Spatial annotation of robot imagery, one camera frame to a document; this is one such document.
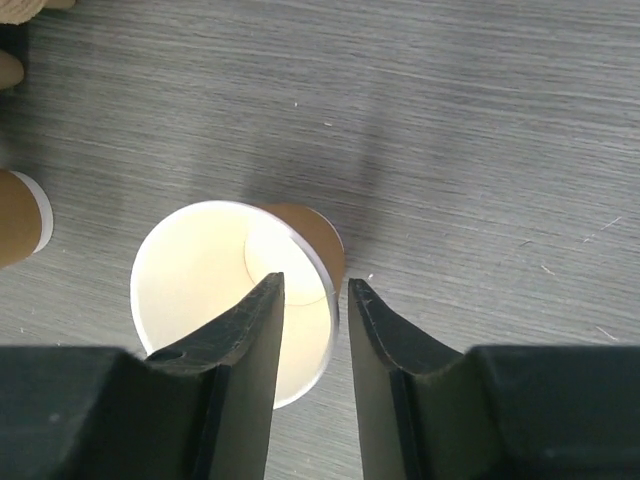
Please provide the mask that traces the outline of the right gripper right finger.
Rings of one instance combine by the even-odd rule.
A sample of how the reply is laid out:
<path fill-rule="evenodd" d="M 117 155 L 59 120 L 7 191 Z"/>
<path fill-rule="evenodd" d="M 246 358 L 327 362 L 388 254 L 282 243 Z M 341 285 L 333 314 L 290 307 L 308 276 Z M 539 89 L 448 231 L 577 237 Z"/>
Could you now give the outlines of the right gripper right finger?
<path fill-rule="evenodd" d="M 348 327 L 366 479 L 430 479 L 419 377 L 461 353 L 391 309 L 363 279 L 348 282 Z"/>

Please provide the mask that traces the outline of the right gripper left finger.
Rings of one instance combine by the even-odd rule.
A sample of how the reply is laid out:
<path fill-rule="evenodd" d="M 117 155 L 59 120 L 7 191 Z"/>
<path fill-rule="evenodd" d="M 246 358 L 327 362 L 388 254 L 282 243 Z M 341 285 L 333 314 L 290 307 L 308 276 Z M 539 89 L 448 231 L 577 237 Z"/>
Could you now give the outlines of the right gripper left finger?
<path fill-rule="evenodd" d="M 271 273 L 234 307 L 147 357 L 198 384 L 191 478 L 263 478 L 283 322 L 284 276 Z"/>

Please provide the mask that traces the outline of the lidded brown paper cup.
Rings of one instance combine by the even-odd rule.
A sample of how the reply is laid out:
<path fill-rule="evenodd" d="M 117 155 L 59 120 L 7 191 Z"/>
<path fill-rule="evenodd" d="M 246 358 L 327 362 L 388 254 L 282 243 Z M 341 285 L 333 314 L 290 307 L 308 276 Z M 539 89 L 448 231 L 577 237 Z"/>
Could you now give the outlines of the lidded brown paper cup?
<path fill-rule="evenodd" d="M 54 216 L 48 196 L 28 175 L 1 171 L 1 268 L 41 251 L 51 240 Z"/>

